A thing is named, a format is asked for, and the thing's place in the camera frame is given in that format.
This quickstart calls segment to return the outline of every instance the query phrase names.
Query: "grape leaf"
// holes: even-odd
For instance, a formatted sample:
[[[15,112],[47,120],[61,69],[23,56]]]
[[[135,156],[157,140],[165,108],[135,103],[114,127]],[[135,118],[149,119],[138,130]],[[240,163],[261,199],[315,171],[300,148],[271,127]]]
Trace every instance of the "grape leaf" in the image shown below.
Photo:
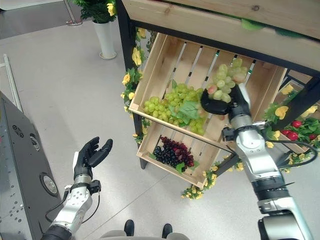
[[[172,79],[172,89],[175,89],[177,86],[177,82],[174,79]]]

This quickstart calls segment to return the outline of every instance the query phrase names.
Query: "red fruit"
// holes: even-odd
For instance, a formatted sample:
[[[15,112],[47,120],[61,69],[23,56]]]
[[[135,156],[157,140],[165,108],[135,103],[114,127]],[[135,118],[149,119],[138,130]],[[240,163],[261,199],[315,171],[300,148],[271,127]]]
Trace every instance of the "red fruit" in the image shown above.
[[[310,140],[313,140],[313,139],[315,139],[316,137],[317,137],[317,135],[314,134],[314,133],[312,133],[312,134],[309,135],[309,139],[310,139]]]
[[[295,120],[295,121],[293,121],[293,122],[291,123],[291,125],[292,125],[293,127],[295,127],[296,129],[297,129],[297,128],[300,128],[300,126],[302,125],[302,121]]]
[[[287,134],[288,139],[290,139],[291,141],[297,141],[298,140],[298,134],[296,132],[289,132]]]
[[[287,136],[288,133],[291,133],[291,132],[292,132],[292,131],[287,130],[287,129],[284,129],[284,130],[281,131],[281,133],[282,133],[283,135],[285,135],[285,136]]]

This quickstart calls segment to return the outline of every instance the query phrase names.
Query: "wooden slat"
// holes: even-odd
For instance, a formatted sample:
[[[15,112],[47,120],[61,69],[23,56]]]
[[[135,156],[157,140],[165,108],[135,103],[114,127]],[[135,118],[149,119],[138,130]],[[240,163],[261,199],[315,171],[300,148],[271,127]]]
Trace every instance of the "wooden slat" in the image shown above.
[[[318,0],[172,0],[320,39]]]
[[[123,0],[123,4],[133,20],[239,46],[320,71],[318,41],[281,36],[268,27],[248,31],[242,28],[239,19],[164,2]]]

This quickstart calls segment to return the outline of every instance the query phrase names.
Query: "white pole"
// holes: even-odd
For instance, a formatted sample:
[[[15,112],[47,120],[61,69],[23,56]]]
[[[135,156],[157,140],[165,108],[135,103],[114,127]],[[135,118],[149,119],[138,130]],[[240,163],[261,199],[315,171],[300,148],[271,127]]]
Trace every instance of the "white pole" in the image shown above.
[[[5,69],[6,69],[6,73],[8,75],[9,84],[10,84],[10,88],[11,88],[11,93],[12,93],[12,97],[13,97],[13,103],[16,105],[16,107],[21,112],[24,112],[23,109],[22,109],[22,106],[21,106],[21,102],[20,102],[20,98],[19,98],[19,95],[18,95],[15,79],[14,79],[14,76],[12,74],[12,70],[11,70],[11,66],[10,66],[8,55],[7,54],[3,54],[3,58],[4,58]]]

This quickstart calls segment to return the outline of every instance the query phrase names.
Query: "round speaker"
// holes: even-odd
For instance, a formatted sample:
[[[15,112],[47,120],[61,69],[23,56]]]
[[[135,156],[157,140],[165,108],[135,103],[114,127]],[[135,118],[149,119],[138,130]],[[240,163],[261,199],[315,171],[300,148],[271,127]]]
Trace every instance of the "round speaker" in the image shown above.
[[[57,197],[58,196],[58,188],[57,185],[55,183],[55,181],[53,181],[47,173],[42,172],[40,173],[40,182],[44,188],[44,190],[46,190],[46,192],[48,194],[50,194],[53,197]]]

